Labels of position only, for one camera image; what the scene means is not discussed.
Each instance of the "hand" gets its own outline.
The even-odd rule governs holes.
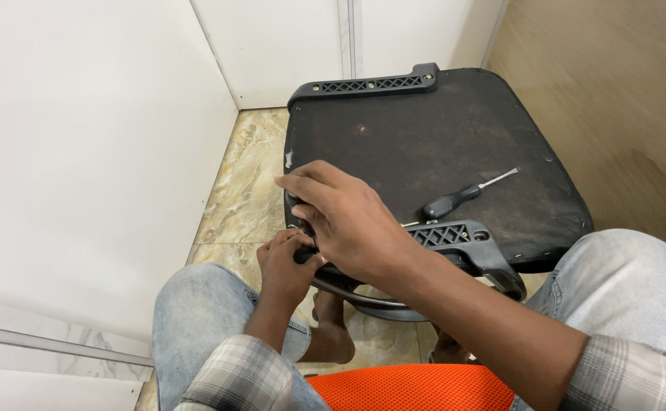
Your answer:
[[[272,241],[257,249],[257,260],[262,269],[260,304],[292,315],[307,295],[315,272],[324,264],[323,258],[313,255],[305,264],[295,263],[292,256],[301,246],[314,246],[312,238],[299,228],[283,229]]]
[[[305,164],[275,182],[308,203],[295,206],[292,215],[310,222],[320,254],[348,276],[387,291],[386,274],[426,252],[374,189],[327,162]]]

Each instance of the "black fabric seat cushion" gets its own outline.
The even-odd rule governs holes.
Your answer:
[[[431,199],[520,167],[439,221],[482,222],[517,271],[550,271],[593,231],[569,175],[501,77],[479,69],[437,76],[437,90],[425,94],[295,103],[284,172],[324,159],[363,179],[409,223]],[[287,207],[285,218],[296,223]]]

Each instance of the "left hand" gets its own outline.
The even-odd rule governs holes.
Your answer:
[[[278,231],[272,241],[257,249],[257,260],[262,269],[262,302],[290,315],[307,295],[315,272],[325,264],[320,254],[313,255],[305,264],[295,263],[292,256],[301,246],[313,247],[315,242],[299,228]]]

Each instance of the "plaid sleeve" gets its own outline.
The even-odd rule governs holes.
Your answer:
[[[559,409],[666,411],[666,352],[593,335]]]
[[[287,409],[292,372],[264,341],[238,335],[224,340],[188,386],[176,411]]]

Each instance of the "screwdriver handle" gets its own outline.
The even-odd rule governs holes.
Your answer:
[[[460,191],[437,197],[422,207],[422,217],[427,220],[436,220],[451,213],[463,202],[476,198],[480,193],[481,190],[477,184],[470,184]]]

